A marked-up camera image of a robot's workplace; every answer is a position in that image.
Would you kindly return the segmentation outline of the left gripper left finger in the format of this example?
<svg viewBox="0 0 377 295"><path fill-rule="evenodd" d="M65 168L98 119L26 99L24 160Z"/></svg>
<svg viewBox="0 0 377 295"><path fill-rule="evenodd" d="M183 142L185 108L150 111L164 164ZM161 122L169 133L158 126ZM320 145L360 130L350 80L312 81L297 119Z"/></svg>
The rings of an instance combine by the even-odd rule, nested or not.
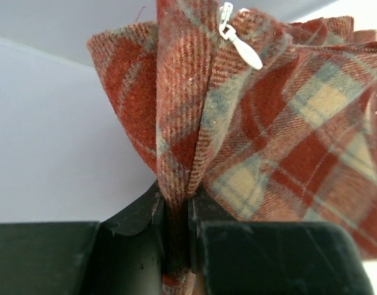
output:
<svg viewBox="0 0 377 295"><path fill-rule="evenodd" d="M160 294L157 184L104 222L0 224L0 294Z"/></svg>

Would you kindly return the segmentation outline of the red white plaid skirt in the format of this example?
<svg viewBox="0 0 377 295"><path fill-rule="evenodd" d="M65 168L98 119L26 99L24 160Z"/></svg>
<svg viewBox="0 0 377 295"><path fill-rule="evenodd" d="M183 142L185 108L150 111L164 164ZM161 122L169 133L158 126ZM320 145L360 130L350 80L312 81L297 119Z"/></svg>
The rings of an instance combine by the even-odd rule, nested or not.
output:
<svg viewBox="0 0 377 295"><path fill-rule="evenodd" d="M255 70L220 36L217 1L158 1L157 21L87 48L169 217L164 294L190 294L184 203L203 184L240 221L330 221L377 259L377 33L350 16L228 21Z"/></svg>

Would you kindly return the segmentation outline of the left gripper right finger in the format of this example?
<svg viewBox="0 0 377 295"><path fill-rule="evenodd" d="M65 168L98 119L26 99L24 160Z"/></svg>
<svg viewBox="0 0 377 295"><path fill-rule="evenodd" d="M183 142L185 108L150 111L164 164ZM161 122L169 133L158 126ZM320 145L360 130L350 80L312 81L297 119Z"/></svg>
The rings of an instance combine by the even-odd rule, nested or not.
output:
<svg viewBox="0 0 377 295"><path fill-rule="evenodd" d="M191 269L206 294L373 294L351 236L329 222L240 222L200 186Z"/></svg>

